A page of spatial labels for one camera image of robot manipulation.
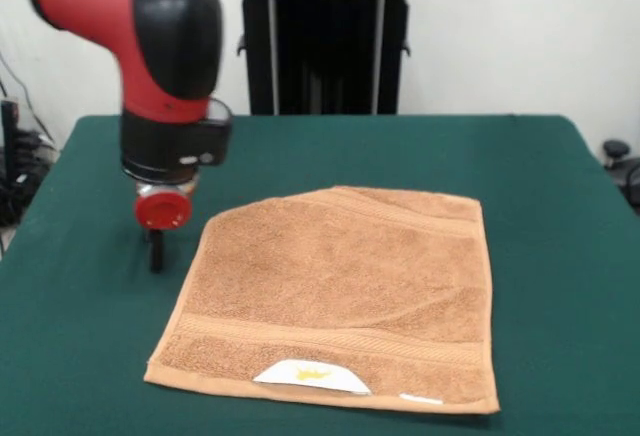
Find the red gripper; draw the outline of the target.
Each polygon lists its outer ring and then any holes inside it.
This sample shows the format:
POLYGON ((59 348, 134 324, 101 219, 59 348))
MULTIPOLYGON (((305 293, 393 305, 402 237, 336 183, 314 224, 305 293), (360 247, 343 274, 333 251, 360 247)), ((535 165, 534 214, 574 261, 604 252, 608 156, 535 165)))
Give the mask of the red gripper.
POLYGON ((149 265, 152 272, 161 272, 164 266, 164 236, 161 230, 180 228, 190 220, 196 187, 196 180, 179 185, 136 184, 134 214, 138 223, 150 230, 149 265))

